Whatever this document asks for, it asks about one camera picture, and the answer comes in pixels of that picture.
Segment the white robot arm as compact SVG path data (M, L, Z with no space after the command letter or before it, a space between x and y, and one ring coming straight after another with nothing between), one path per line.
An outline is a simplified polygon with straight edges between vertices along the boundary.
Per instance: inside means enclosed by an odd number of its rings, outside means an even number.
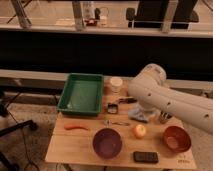
M213 100L165 87L166 72L157 64L146 65L128 85L139 103L160 109L194 127L213 134Z

